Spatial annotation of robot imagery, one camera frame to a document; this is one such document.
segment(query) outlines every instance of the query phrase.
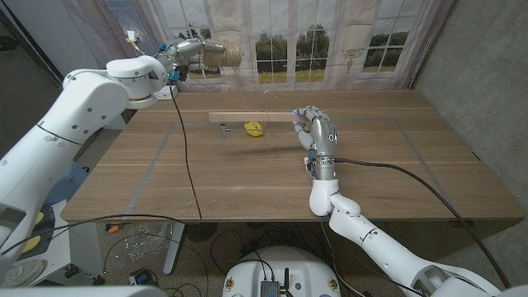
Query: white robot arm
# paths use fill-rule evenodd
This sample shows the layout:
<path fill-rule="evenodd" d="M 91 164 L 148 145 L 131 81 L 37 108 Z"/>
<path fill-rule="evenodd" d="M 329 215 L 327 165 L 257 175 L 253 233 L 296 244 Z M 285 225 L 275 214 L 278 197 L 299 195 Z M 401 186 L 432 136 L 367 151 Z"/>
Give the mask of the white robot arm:
<path fill-rule="evenodd" d="M 497 296 L 500 290 L 464 268 L 424 260 L 407 250 L 361 215 L 361 207 L 339 193 L 333 154 L 337 132 L 328 115 L 315 106 L 294 111 L 312 121 L 312 136 L 294 123 L 299 140 L 310 150 L 305 162 L 312 172 L 310 209 L 318 216 L 331 214 L 330 228 L 359 245 L 393 281 L 425 296 Z M 406 296 L 416 296 L 402 289 Z"/>
<path fill-rule="evenodd" d="M 201 67 L 202 50 L 224 50 L 204 40 L 185 40 L 156 55 L 109 62 L 106 70 L 79 69 L 64 79 L 64 90 L 48 113 L 0 160 L 0 282 L 30 235 L 51 187 L 81 145 L 125 108 L 142 109 L 169 78 Z"/>

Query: small metal object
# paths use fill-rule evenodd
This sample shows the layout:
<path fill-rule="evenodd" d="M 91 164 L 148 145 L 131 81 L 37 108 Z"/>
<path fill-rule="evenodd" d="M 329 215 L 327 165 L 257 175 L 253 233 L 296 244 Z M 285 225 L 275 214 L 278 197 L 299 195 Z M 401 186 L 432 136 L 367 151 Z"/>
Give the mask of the small metal object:
<path fill-rule="evenodd" d="M 227 135 L 227 130 L 225 129 L 225 124 L 220 124 L 219 126 L 219 129 L 220 129 L 220 133 L 222 134 L 222 138 L 223 139 L 226 139 L 226 137 L 228 136 Z"/>
<path fill-rule="evenodd" d="M 234 288 L 234 279 L 233 277 L 229 278 L 225 281 L 225 289 L 229 292 L 231 289 Z"/>
<path fill-rule="evenodd" d="M 330 289 L 332 289 L 332 291 L 336 291 L 339 288 L 339 284 L 337 283 L 337 280 L 334 279 L 333 277 L 328 278 L 328 286 L 330 287 Z"/>

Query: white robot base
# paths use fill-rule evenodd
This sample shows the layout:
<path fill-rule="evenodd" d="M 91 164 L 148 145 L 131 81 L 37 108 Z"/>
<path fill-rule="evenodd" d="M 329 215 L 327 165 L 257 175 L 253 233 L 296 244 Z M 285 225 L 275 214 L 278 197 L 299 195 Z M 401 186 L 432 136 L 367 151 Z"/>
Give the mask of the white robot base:
<path fill-rule="evenodd" d="M 242 258 L 229 270 L 222 290 L 223 297 L 280 295 L 338 297 L 341 291 L 335 273 L 325 262 L 287 246 L 264 247 Z"/>

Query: yellow object on floor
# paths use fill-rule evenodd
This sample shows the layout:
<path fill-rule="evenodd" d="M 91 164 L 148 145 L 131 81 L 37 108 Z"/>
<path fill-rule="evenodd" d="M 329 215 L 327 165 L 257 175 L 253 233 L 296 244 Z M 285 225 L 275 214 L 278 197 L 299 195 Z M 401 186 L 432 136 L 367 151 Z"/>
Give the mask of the yellow object on floor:
<path fill-rule="evenodd" d="M 39 212 L 39 214 L 36 216 L 35 224 L 40 223 L 40 221 L 41 221 L 43 218 L 44 218 L 44 213 L 41 211 L 41 212 Z"/>
<path fill-rule="evenodd" d="M 40 235 L 33 237 L 32 239 L 27 241 L 26 246 L 24 247 L 24 250 L 22 252 L 27 252 L 27 251 L 32 250 L 33 248 L 37 246 L 37 244 L 39 244 L 39 242 L 40 242 Z"/>
<path fill-rule="evenodd" d="M 261 123 L 259 122 L 248 122 L 244 124 L 244 128 L 246 128 L 246 132 L 253 137 L 259 137 L 260 135 L 264 134 Z"/>

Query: black cable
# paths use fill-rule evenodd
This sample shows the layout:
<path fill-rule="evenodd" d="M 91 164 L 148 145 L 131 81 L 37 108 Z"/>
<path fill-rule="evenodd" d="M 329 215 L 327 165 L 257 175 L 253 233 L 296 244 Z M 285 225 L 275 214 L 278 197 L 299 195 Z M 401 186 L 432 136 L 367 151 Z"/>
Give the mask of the black cable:
<path fill-rule="evenodd" d="M 152 273 L 152 275 L 153 275 L 154 277 L 156 277 L 156 285 L 159 285 L 159 283 L 158 283 L 158 275 L 156 274 L 156 272 L 151 271 L 150 269 L 146 269 L 146 271 Z"/>
<path fill-rule="evenodd" d="M 183 284 L 183 285 L 180 285 L 177 290 L 180 290 L 182 287 L 186 286 L 186 285 L 190 285 L 192 286 L 193 288 L 195 288 L 197 291 L 198 291 L 198 294 L 200 294 L 200 297 L 201 297 L 201 291 L 200 289 L 198 289 L 198 287 L 196 285 L 193 285 L 191 283 L 186 283 L 186 284 Z"/>
<path fill-rule="evenodd" d="M 174 297 L 174 295 L 176 294 L 176 292 L 180 293 L 181 297 L 183 297 L 183 293 L 178 289 L 178 288 L 165 288 L 163 289 L 164 291 L 166 290 L 174 290 L 174 293 L 172 293 L 172 297 Z"/>
<path fill-rule="evenodd" d="M 213 263 L 214 265 L 216 266 L 216 269 L 218 269 L 220 272 L 224 273 L 224 275 L 226 276 L 228 273 L 225 272 L 221 267 L 220 265 L 218 264 L 218 262 L 215 260 L 215 257 L 213 256 L 213 246 L 215 245 L 216 243 L 216 240 L 218 240 L 218 238 L 228 232 L 232 232 L 232 233 L 235 233 L 238 235 L 238 240 L 240 241 L 240 248 L 243 248 L 244 245 L 243 245 L 243 242 L 242 242 L 242 237 L 240 236 L 240 234 L 237 232 L 237 231 L 234 231 L 234 230 L 225 230 L 223 231 L 222 233 L 218 234 L 217 237 L 215 237 L 213 239 L 213 242 L 211 243 L 210 247 L 209 247 L 209 254 L 211 255 L 211 260 L 213 260 Z"/>
<path fill-rule="evenodd" d="M 178 243 L 180 244 L 181 246 L 183 246 L 184 248 L 188 248 L 190 250 L 192 250 L 196 255 L 198 255 L 198 257 L 200 258 L 201 260 L 201 264 L 202 266 L 204 267 L 204 271 L 205 271 L 205 279 L 206 279 L 206 282 L 207 282 L 207 288 L 205 289 L 205 296 L 207 296 L 209 294 L 209 272 L 207 271 L 207 267 L 205 266 L 205 261 L 204 261 L 204 258 L 200 255 L 199 252 L 197 252 L 194 248 L 192 247 L 188 247 L 187 245 L 183 244 L 183 243 L 180 243 L 172 238 L 168 238 L 168 237 L 165 237 L 165 236 L 162 236 L 162 235 L 157 235 L 157 234 L 152 234 L 152 233 L 142 233 L 142 234 L 131 234 L 131 235 L 127 235 L 123 238 L 121 238 L 120 240 L 116 241 L 114 244 L 112 244 L 112 246 L 110 247 L 110 249 L 108 250 L 108 252 L 106 253 L 106 256 L 105 256 L 105 261 L 103 262 L 103 266 L 102 266 L 102 270 L 104 273 L 106 273 L 106 262 L 108 260 L 108 256 L 110 255 L 110 252 L 111 250 L 117 245 L 117 243 L 120 243 L 122 242 L 123 240 L 127 239 L 127 238 L 130 238 L 130 237 L 134 237 L 134 236 L 144 236 L 144 235 L 147 235 L 147 236 L 154 236 L 154 237 L 159 237 L 159 238 L 163 238 L 163 239 L 166 239 L 166 240 L 170 240 L 174 243 Z"/>
<path fill-rule="evenodd" d="M 333 250 L 332 250 L 332 244 L 330 244 L 330 239 L 328 239 L 328 236 L 326 235 L 325 231 L 324 231 L 324 228 L 323 228 L 323 222 L 321 222 L 321 230 L 323 231 L 323 234 L 324 234 L 324 237 L 327 239 L 327 243 L 328 243 L 328 246 L 330 247 L 330 254 L 332 255 L 332 263 L 333 263 L 333 266 L 334 268 L 336 269 L 334 271 L 334 273 L 337 275 L 337 278 L 340 279 L 340 274 L 339 272 L 337 271 L 337 265 L 336 265 L 336 258 L 334 257 L 333 255 Z M 408 290 L 410 292 L 413 292 L 414 294 L 418 295 L 418 296 L 421 296 L 421 297 L 424 297 L 424 295 L 420 292 L 418 292 L 417 290 L 415 289 L 412 289 L 412 288 L 409 288 L 407 287 L 406 285 L 402 285 L 400 283 L 398 283 L 397 281 L 394 281 L 394 280 L 391 280 L 390 278 L 388 278 L 387 276 L 384 276 L 382 275 L 381 273 L 377 272 L 376 270 L 372 269 L 370 266 L 366 265 L 360 258 L 359 256 L 357 256 L 357 254 L 353 251 L 350 251 L 352 253 L 352 255 L 354 255 L 357 259 L 357 261 L 359 261 L 361 263 L 361 265 L 363 265 L 365 268 L 369 269 L 370 271 L 374 272 L 376 275 L 378 276 L 381 276 L 382 278 L 384 278 L 385 280 L 397 285 L 398 287 L 400 288 L 404 288 L 405 290 Z"/>
<path fill-rule="evenodd" d="M 489 262 L 492 264 L 493 269 L 495 269 L 495 272 L 498 274 L 498 277 L 501 279 L 502 284 L 506 289 L 511 288 L 512 285 L 510 284 L 510 281 L 506 278 L 506 275 L 502 271 L 501 267 L 498 265 L 497 260 L 493 257 L 492 253 L 489 252 L 489 250 L 484 246 L 484 243 L 480 240 L 480 238 L 477 237 L 477 235 L 471 230 L 471 228 L 468 226 L 468 224 L 465 222 L 465 220 L 462 219 L 460 214 L 449 204 L 449 202 L 446 201 L 444 197 L 442 197 L 431 185 L 429 185 L 426 181 L 422 180 L 419 176 L 416 174 L 401 168 L 400 166 L 392 165 L 392 164 L 383 164 L 383 163 L 368 163 L 368 162 L 362 162 L 362 161 L 355 161 L 355 160 L 349 160 L 346 158 L 334 158 L 333 160 L 335 163 L 351 163 L 355 165 L 362 165 L 362 166 L 372 166 L 372 167 L 387 167 L 396 169 L 400 172 L 403 172 L 410 177 L 414 178 L 415 180 L 419 181 L 421 184 L 423 184 L 429 191 L 431 191 L 444 205 L 447 207 L 447 209 L 456 217 L 456 219 L 464 226 L 464 229 L 469 233 L 471 238 L 477 243 L 478 247 L 482 250 L 484 255 L 486 255 L 486 258 L 489 260 Z"/>
<path fill-rule="evenodd" d="M 42 231 L 37 232 L 37 233 L 33 233 L 32 235 L 22 239 L 21 241 L 19 241 L 17 243 L 14 243 L 8 249 L 3 251 L 0 255 L 3 256 L 5 254 L 7 254 L 13 248 L 18 247 L 19 245 L 25 243 L 26 241 L 32 239 L 35 236 L 40 236 L 42 234 L 53 232 L 55 230 L 60 230 L 60 229 L 64 229 L 64 228 L 70 229 L 70 228 L 78 226 L 80 224 L 91 223 L 93 221 L 97 221 L 97 220 L 101 220 L 101 219 L 114 219 L 114 218 L 127 218 L 127 217 L 145 217 L 145 218 L 168 219 L 168 220 L 171 220 L 171 221 L 174 221 L 174 222 L 178 222 L 178 223 L 184 224 L 179 219 L 174 219 L 174 218 L 171 218 L 171 217 L 167 217 L 165 215 L 157 215 L 157 214 L 110 214 L 110 215 L 104 215 L 104 216 L 101 216 L 101 217 L 97 217 L 97 218 L 93 218 L 93 219 L 85 219 L 84 221 L 80 221 L 80 222 L 77 222 L 77 223 L 66 224 L 66 225 L 62 225 L 62 226 L 59 226 L 59 227 L 54 227 L 52 229 L 46 229 L 46 230 L 42 230 Z"/>
<path fill-rule="evenodd" d="M 187 135 L 185 133 L 185 126 L 183 125 L 182 114 L 180 112 L 180 109 L 178 108 L 178 104 L 176 104 L 176 98 L 174 98 L 174 94 L 172 94 L 172 80 L 171 79 L 169 79 L 168 88 L 171 91 L 172 102 L 174 102 L 174 106 L 176 107 L 176 111 L 178 112 L 178 116 L 180 117 L 181 130 L 183 131 L 183 142 L 185 143 L 185 164 L 187 166 L 187 174 L 189 175 L 189 182 L 191 182 L 192 194 L 195 196 L 196 207 L 198 208 L 198 215 L 200 215 L 200 219 L 201 219 L 200 205 L 198 204 L 198 198 L 196 197 L 195 186 L 192 183 L 191 170 L 189 169 L 189 158 L 187 157 Z"/>
<path fill-rule="evenodd" d="M 271 280 L 272 281 L 275 280 L 275 273 L 273 272 L 273 268 L 271 268 L 271 265 L 268 262 L 260 260 L 260 259 L 248 259 L 248 260 L 238 261 L 237 264 L 245 263 L 245 262 L 260 262 L 260 263 L 266 264 L 271 270 Z"/>
<path fill-rule="evenodd" d="M 266 269 L 264 269 L 264 263 L 263 263 L 263 260 L 261 258 L 261 255 L 259 255 L 257 251 L 255 251 L 255 253 L 257 254 L 258 259 L 261 261 L 262 271 L 264 271 L 264 281 L 267 281 Z"/>

